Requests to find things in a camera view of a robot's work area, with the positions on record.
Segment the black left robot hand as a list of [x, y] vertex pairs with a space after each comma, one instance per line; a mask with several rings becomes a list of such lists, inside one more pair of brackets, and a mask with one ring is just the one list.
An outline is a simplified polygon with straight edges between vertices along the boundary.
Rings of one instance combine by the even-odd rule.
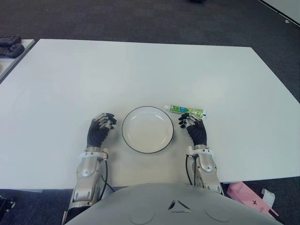
[[114, 118], [114, 114], [111, 113], [101, 113], [94, 117], [87, 134], [87, 148], [100, 148], [109, 131], [114, 129], [113, 126], [116, 123], [117, 120]]

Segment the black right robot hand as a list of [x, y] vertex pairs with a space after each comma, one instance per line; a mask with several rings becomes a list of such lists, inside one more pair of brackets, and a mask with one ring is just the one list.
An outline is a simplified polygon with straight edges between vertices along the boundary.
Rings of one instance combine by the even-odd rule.
[[179, 117], [179, 125], [187, 130], [194, 146], [207, 146], [207, 133], [202, 118], [192, 113], [185, 113]]

